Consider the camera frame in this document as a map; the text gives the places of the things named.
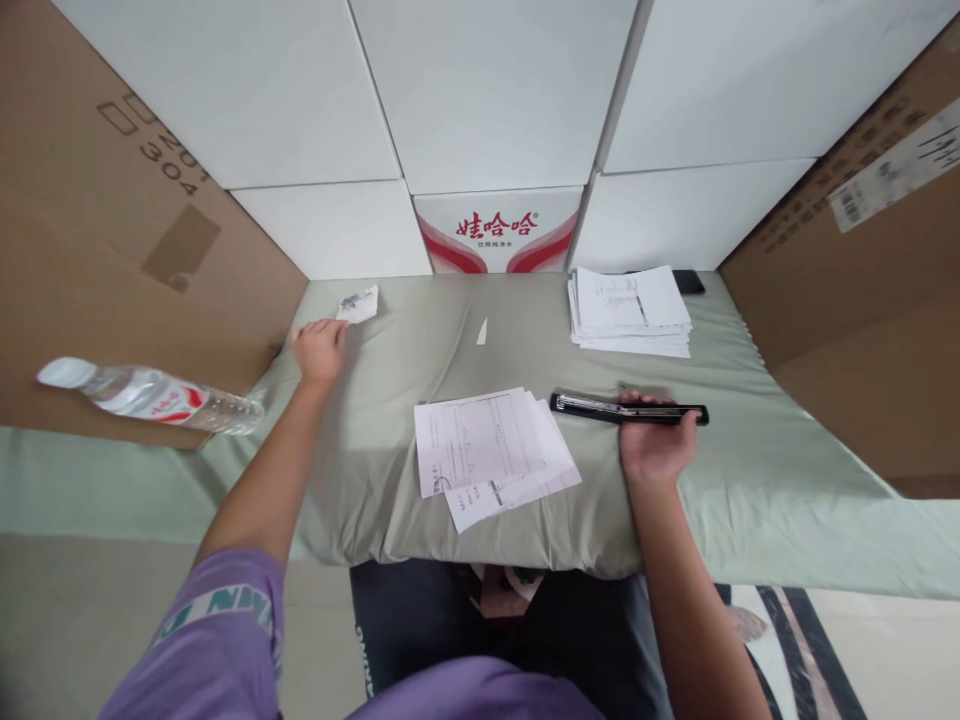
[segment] floor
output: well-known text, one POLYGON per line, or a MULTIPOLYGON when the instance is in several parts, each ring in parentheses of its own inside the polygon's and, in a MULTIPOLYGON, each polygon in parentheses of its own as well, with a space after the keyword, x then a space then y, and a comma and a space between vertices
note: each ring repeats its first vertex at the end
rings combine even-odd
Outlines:
MULTIPOLYGON (((193 552, 0 536, 0 716, 96 717, 142 653, 193 552)), ((956 717, 960 603, 809 594, 870 720, 956 717)), ((342 718, 364 698, 346 570, 292 563, 286 603, 284 716, 342 718)))

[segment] paper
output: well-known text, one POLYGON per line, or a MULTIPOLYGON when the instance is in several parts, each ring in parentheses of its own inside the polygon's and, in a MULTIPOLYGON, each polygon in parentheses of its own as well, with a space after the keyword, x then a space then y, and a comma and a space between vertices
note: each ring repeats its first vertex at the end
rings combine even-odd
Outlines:
POLYGON ((582 482, 560 428, 545 400, 534 403, 547 465, 502 487, 484 483, 445 493, 458 533, 488 517, 545 498, 582 482))
POLYGON ((494 482, 544 467, 523 388, 413 409, 420 495, 494 482))
POLYGON ((380 299, 380 286, 374 285, 356 295, 349 295, 340 301, 337 308, 337 320, 347 320, 353 325, 369 320, 377 314, 380 299))
POLYGON ((628 275, 578 268, 567 299, 570 339, 584 349, 690 357, 693 323, 669 266, 628 275))

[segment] fingers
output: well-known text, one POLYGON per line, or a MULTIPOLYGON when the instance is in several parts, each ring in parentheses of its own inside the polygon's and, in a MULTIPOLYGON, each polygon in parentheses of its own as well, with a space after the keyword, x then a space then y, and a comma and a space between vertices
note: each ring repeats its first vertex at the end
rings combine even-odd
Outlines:
POLYGON ((346 320, 340 320, 339 323, 340 325, 336 329, 336 334, 333 336, 333 343, 338 348, 342 347, 347 341, 347 328, 350 327, 350 323, 346 320))
POLYGON ((697 442, 697 418, 700 417, 699 410, 688 410, 683 414, 680 421, 680 431, 683 434, 685 444, 694 444, 697 442))
POLYGON ((350 323, 346 320, 333 320, 331 318, 321 318, 320 320, 314 320, 313 322, 308 322, 302 328, 294 328, 290 331, 290 341, 293 342, 303 335, 308 334, 318 334, 322 333, 324 330, 335 333, 334 341, 339 343, 342 338, 346 327, 350 323))
POLYGON ((642 395, 639 390, 627 390, 624 388, 620 391, 620 402, 646 402, 646 403, 657 403, 662 405, 676 405, 677 401, 672 399, 667 400, 657 400, 653 395, 642 395))

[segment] lap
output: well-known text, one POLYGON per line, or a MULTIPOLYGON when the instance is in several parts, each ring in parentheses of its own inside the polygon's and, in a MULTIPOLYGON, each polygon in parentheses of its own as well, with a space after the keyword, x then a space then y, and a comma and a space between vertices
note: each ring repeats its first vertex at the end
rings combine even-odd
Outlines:
POLYGON ((445 660, 496 655, 573 681, 607 717, 672 717, 641 577, 549 573, 507 646, 470 601, 464 567, 408 560, 351 569, 368 691, 445 660))

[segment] white foam board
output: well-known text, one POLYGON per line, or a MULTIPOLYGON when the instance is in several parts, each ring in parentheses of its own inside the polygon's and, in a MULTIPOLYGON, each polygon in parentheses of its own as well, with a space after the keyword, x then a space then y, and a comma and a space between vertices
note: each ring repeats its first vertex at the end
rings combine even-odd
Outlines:
POLYGON ((570 266, 716 270, 813 162, 595 174, 570 266))
POLYGON ((960 0, 657 0, 647 9, 601 145, 606 173, 821 156, 960 0))
POLYGON ((583 187, 418 195, 437 273, 563 272, 583 187))
POLYGON ((54 0, 225 188, 399 178, 347 0, 54 0))
POLYGON ((584 185, 636 0, 353 0, 415 195, 584 185))
POLYGON ((236 190, 311 280, 432 273, 402 180, 236 190))

